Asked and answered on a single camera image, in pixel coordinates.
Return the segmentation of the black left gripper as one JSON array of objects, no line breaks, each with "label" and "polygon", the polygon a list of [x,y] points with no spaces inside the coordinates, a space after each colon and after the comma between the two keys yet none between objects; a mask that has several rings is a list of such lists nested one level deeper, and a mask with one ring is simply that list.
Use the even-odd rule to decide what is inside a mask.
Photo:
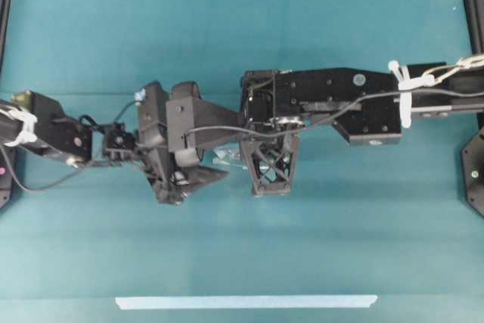
[{"label": "black left gripper", "polygon": [[[137,129],[125,130],[118,121],[105,129],[102,154],[111,164],[134,163],[144,173],[158,203],[181,205],[195,191],[220,179],[229,172],[208,166],[181,168],[168,148],[166,103],[168,93],[160,82],[149,82],[135,95]],[[196,127],[238,127],[238,113],[217,104],[196,99]],[[242,134],[234,130],[211,129],[196,132],[196,146],[213,149],[237,141]]]}]

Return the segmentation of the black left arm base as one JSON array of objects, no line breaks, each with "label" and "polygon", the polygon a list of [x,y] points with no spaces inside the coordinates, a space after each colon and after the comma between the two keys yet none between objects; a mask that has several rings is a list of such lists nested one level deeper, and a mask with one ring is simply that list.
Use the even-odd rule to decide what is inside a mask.
[{"label": "black left arm base", "polygon": [[[15,167],[17,159],[17,150],[15,148],[5,147],[11,165]],[[14,180],[11,176],[11,172],[5,162],[3,154],[1,154],[1,178],[0,178],[0,191],[1,191],[1,203],[0,207],[4,207],[11,200],[12,192],[14,188]]]}]

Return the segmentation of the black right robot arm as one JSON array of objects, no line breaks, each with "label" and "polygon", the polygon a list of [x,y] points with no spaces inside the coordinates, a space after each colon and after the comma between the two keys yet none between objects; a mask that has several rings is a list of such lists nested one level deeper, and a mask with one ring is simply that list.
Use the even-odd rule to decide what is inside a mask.
[{"label": "black right robot arm", "polygon": [[240,152],[257,196],[291,191],[304,131],[330,126],[352,146],[397,144],[416,117],[483,109],[483,68],[464,64],[250,70],[240,86]]}]

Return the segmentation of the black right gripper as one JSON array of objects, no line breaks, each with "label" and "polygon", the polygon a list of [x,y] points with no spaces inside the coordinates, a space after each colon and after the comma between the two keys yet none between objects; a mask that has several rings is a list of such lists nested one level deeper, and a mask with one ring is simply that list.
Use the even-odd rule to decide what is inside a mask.
[{"label": "black right gripper", "polygon": [[[248,70],[240,79],[240,126],[261,133],[300,129],[298,116],[275,115],[275,77],[279,70]],[[240,142],[240,155],[247,165],[254,196],[290,193],[299,153],[295,133],[264,140]]]}]

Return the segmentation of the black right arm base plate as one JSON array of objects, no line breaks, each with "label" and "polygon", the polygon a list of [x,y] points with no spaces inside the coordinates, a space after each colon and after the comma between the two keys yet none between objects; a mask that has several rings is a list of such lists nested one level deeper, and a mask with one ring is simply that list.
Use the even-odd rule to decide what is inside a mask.
[{"label": "black right arm base plate", "polygon": [[466,201],[483,217],[483,128],[462,148],[461,163]]}]

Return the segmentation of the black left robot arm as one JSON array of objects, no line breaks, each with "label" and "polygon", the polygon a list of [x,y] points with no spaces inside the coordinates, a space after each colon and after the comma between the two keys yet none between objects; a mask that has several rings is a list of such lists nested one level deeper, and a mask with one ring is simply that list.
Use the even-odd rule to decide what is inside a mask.
[{"label": "black left robot arm", "polygon": [[170,92],[150,82],[127,105],[137,109],[132,132],[120,115],[100,124],[89,115],[67,115],[59,101],[46,95],[16,94],[1,102],[1,153],[23,148],[65,163],[75,174],[131,163],[143,172],[158,203],[171,205],[226,177],[204,166],[203,157],[242,136],[239,116],[202,99],[195,82],[181,82]]}]

